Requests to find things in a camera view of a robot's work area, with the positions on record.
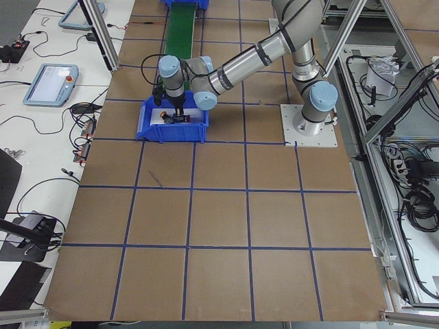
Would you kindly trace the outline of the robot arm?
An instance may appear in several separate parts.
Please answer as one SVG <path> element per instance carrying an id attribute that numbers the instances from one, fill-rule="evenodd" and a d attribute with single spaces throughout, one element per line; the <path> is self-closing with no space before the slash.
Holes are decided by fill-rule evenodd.
<path id="1" fill-rule="evenodd" d="M 182 111 L 188 84 L 196 107 L 211 110 L 219 95 L 289 53 L 294 63 L 292 78 L 303 100 L 301 111 L 293 118 L 294 129 L 303 136 L 321 133 L 338 98 L 334 85 L 322 78 L 311 42 L 320 26 L 322 4 L 316 0 L 271 4 L 278 19 L 277 30 L 216 69 L 208 57 L 162 57 L 158 62 L 161 82 L 155 97 L 168 99 L 177 111 Z"/>

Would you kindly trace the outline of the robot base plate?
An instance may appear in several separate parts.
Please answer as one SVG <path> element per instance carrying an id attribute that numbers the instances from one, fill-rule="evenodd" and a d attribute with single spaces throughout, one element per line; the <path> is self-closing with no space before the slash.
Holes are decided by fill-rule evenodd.
<path id="1" fill-rule="evenodd" d="M 338 146 L 330 114 L 321 123 L 311 123 L 302 116 L 301 104 L 281 104 L 281 118 L 286 147 Z"/>

